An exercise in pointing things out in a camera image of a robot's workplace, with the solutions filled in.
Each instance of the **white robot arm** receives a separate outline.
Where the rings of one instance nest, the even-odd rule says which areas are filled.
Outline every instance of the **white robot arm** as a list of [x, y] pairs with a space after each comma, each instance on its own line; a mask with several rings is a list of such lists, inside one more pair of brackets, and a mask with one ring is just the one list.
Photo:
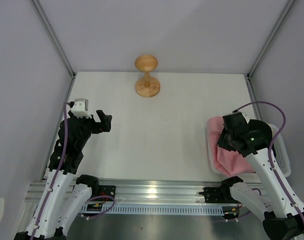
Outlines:
[[76, 180], [72, 195], [62, 205], [83, 158], [83, 147], [92, 134], [109, 132], [112, 120], [111, 115], [97, 110], [101, 122], [96, 122], [88, 113], [88, 100], [84, 98], [75, 99], [68, 105], [71, 107], [70, 118], [67, 119], [65, 111], [64, 122], [61, 122], [58, 131], [59, 140], [50, 157], [46, 188], [30, 224], [25, 232], [18, 232], [14, 240], [65, 240], [82, 205], [91, 197], [100, 195], [102, 186], [98, 178], [81, 175]]
[[269, 155], [272, 131], [259, 120], [247, 121], [241, 112], [223, 116], [224, 129], [217, 145], [238, 151], [252, 165], [267, 192], [269, 201], [250, 189], [239, 177], [222, 181], [227, 198], [244, 204], [263, 223], [272, 240], [291, 239], [304, 234], [304, 203], [298, 198]]

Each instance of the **pink cloth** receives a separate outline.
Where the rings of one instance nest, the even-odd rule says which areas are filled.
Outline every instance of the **pink cloth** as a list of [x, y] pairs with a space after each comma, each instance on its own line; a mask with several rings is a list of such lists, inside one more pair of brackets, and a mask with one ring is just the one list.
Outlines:
[[218, 171], [220, 171], [220, 173], [231, 177], [240, 173], [255, 172], [253, 167], [244, 157], [242, 157], [241, 154], [236, 151], [228, 151], [217, 146], [217, 142], [224, 127], [223, 118], [221, 116], [210, 118], [207, 122], [207, 126], [208, 140], [214, 166]]

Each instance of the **wooden knob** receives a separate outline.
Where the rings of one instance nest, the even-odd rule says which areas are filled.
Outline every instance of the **wooden knob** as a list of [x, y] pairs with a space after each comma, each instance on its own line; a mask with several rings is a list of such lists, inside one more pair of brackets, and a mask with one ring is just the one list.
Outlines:
[[135, 84], [137, 94], [144, 98], [157, 95], [161, 89], [160, 82], [156, 78], [150, 77], [150, 71], [158, 66], [156, 57], [150, 54], [141, 55], [135, 60], [134, 64], [137, 69], [144, 72], [144, 77], [137, 80]]

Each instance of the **white basket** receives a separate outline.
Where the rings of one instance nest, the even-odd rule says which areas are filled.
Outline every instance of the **white basket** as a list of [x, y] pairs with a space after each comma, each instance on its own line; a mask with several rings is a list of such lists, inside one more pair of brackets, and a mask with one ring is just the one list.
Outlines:
[[[271, 127], [272, 134], [274, 136], [279, 129], [273, 124], [269, 124], [269, 126]], [[210, 166], [211, 166], [212, 170], [217, 174], [222, 174], [214, 166], [213, 156], [212, 156], [209, 141], [207, 141], [207, 148], [208, 148], [208, 157], [209, 157], [209, 161], [210, 161]], [[282, 171], [282, 173], [284, 174], [285, 177], [290, 176], [290, 174], [291, 174], [290, 161], [289, 161], [286, 146], [284, 144], [284, 141], [283, 141], [283, 138], [282, 138], [281, 134], [278, 135], [278, 137], [276, 138], [276, 140], [274, 142], [274, 149], [275, 149], [275, 153], [276, 153], [275, 160], [276, 160], [279, 168], [281, 169], [281, 171]], [[254, 175], [257, 175], [257, 174], [255, 172], [254, 173], [244, 172], [244, 173], [238, 174], [238, 176], [240, 176], [240, 177], [241, 176], [251, 177], [251, 176], [254, 176]]]

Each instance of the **wire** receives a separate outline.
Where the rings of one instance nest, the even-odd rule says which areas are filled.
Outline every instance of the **wire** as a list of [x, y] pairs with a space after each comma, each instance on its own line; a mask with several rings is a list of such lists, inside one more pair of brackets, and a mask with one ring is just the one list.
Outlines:
[[106, 194], [103, 191], [101, 192], [101, 195], [106, 196]]
[[97, 217], [99, 217], [99, 216], [105, 214], [106, 212], [110, 211], [110, 210], [114, 207], [114, 205], [116, 204], [116, 200], [115, 200], [115, 198], [112, 197], [112, 196], [108, 196], [108, 195], [105, 195], [105, 196], [95, 196], [95, 197], [90, 198], [90, 199], [87, 200], [86, 202], [88, 203], [88, 202], [91, 202], [91, 201], [93, 201], [93, 200], [95, 200], [95, 199], [103, 199], [103, 198], [111, 199], [111, 200], [113, 201], [112, 206], [110, 206], [107, 210], [104, 210], [104, 211], [102, 211], [102, 212], [100, 212], [100, 213], [98, 213], [98, 214], [96, 214], [96, 215], [94, 215], [94, 216], [84, 216], [84, 215], [82, 214], [81, 217], [86, 218], [86, 220], [95, 219], [95, 218], [97, 218]]
[[[239, 111], [240, 109], [244, 108], [244, 107], [247, 107], [249, 105], [253, 105], [253, 104], [267, 104], [267, 105], [270, 105], [274, 108], [276, 108], [281, 114], [282, 114], [282, 117], [283, 117], [283, 123], [281, 125], [281, 127], [279, 128], [279, 130], [276, 132], [276, 134], [273, 136], [271, 142], [270, 142], [270, 145], [268, 146], [268, 159], [269, 159], [269, 162], [270, 162], [270, 165], [272, 167], [272, 169], [275, 167], [275, 164], [273, 163], [273, 160], [272, 160], [272, 146], [273, 146], [273, 143], [275, 142], [275, 140], [277, 139], [278, 135], [282, 132], [282, 130], [284, 129], [285, 125], [286, 125], [286, 122], [287, 122], [287, 117], [285, 115], [285, 113], [282, 111], [281, 108], [279, 108], [277, 105], [271, 103], [271, 102], [268, 102], [268, 101], [253, 101], [253, 102], [249, 102], [243, 106], [240, 106], [238, 109], [236, 109], [236, 111]], [[291, 204], [294, 206], [295, 210], [297, 211], [298, 215], [300, 216], [301, 220], [302, 220], [302, 223], [304, 225], [304, 216], [301, 212], [301, 210], [295, 206], [296, 204], [296, 201], [293, 199], [293, 197], [291, 196], [291, 194], [289, 193], [289, 191], [287, 190], [287, 187], [285, 186], [285, 184], [283, 183], [279, 173], [277, 172], [277, 170], [273, 170], [278, 182], [280, 183], [283, 191], [285, 192], [286, 196], [288, 197], [288, 199], [290, 200]]]
[[253, 191], [254, 191], [254, 190], [258, 191], [258, 194], [260, 194], [260, 196], [262, 196], [262, 192], [261, 192], [260, 189], [258, 189], [258, 188], [252, 188], [252, 190], [253, 190]]
[[[50, 189], [53, 188], [54, 184], [55, 184], [55, 181], [56, 181], [56, 178], [59, 174], [59, 171], [63, 165], [63, 162], [64, 162], [64, 159], [66, 157], [66, 151], [67, 151], [67, 145], [68, 145], [68, 114], [67, 114], [67, 107], [66, 107], [66, 103], [64, 103], [64, 107], [63, 107], [63, 115], [64, 115], [64, 142], [63, 142], [63, 150], [62, 150], [62, 155], [61, 155], [61, 160], [58, 164], [58, 167], [55, 171], [55, 174], [53, 176], [53, 179], [51, 181], [51, 184], [50, 184]], [[38, 212], [38, 215], [37, 215], [37, 218], [36, 218], [36, 221], [35, 221], [35, 225], [38, 226], [38, 224], [40, 223], [40, 219], [41, 219], [41, 216], [42, 216], [42, 213], [44, 211], [44, 208], [46, 206], [46, 203], [48, 201], [48, 198], [51, 194], [51, 191], [48, 191], [45, 195], [45, 198], [41, 204], [41, 207], [40, 207], [40, 211]], [[30, 237], [30, 240], [33, 240], [35, 234], [37, 232], [37, 229], [34, 228], [33, 229], [33, 232], [31, 234], [31, 237]]]

